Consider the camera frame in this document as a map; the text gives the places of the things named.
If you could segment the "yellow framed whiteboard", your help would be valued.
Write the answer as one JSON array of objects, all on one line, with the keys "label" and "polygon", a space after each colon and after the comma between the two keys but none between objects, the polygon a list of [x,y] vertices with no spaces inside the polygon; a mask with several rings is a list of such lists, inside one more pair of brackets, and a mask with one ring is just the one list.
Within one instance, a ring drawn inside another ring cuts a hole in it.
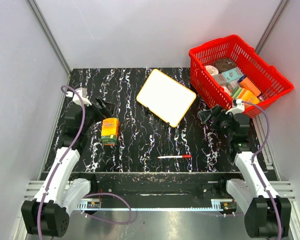
[{"label": "yellow framed whiteboard", "polygon": [[169,126],[175,128],[197,95],[158,69],[153,69],[136,100]]}]

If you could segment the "red capped marker pen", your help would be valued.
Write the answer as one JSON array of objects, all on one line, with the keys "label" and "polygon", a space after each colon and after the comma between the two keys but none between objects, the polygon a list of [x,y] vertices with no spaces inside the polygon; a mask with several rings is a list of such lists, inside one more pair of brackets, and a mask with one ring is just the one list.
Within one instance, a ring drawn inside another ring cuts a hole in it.
[{"label": "red capped marker pen", "polygon": [[158,156],[157,159],[189,159],[192,156],[189,154],[186,155],[164,155],[164,156]]}]

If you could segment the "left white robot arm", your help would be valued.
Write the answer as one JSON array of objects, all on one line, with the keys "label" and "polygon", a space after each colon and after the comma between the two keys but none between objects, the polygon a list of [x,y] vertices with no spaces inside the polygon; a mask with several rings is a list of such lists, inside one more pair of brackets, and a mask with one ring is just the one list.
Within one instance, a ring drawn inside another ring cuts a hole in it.
[{"label": "left white robot arm", "polygon": [[63,237],[70,215],[81,199],[97,195],[98,185],[91,177],[78,177],[69,188],[66,185],[88,143],[91,126],[111,118],[115,108],[114,103],[96,98],[92,104],[74,103],[66,109],[51,169],[34,198],[24,201],[21,206],[28,234]]}]

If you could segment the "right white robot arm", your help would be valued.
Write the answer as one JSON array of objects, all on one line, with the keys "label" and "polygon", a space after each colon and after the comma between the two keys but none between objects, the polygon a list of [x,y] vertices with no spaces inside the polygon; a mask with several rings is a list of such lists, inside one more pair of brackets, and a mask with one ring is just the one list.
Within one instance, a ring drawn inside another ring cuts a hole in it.
[{"label": "right white robot arm", "polygon": [[231,157],[243,176],[219,183],[217,192],[236,201],[250,238],[280,240],[289,234],[292,206],[288,198],[281,197],[272,187],[260,167],[258,152],[253,152],[248,139],[250,117],[244,111],[245,104],[238,101],[229,110],[216,105],[198,112],[203,124],[225,134]]}]

